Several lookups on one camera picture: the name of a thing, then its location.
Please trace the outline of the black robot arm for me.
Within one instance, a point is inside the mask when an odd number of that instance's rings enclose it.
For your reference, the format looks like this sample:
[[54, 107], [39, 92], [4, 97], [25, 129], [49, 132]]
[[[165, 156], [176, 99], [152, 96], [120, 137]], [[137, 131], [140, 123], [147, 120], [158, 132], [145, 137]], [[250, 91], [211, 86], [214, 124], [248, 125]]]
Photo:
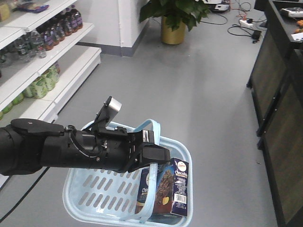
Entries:
[[0, 172], [29, 175], [43, 167], [105, 169], [133, 172], [170, 161], [167, 148], [155, 143], [149, 130], [108, 130], [94, 122], [80, 131], [69, 125], [36, 119], [14, 119], [0, 130]]

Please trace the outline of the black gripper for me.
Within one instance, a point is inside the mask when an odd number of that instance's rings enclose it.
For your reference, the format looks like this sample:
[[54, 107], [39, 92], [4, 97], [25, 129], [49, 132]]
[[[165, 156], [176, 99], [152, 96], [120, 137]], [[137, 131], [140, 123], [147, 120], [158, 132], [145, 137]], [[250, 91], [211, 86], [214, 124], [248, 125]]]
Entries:
[[169, 149], [159, 146], [159, 131], [142, 130], [142, 136], [123, 127], [100, 133], [72, 130], [48, 136], [44, 141], [44, 166], [131, 173], [170, 161]]

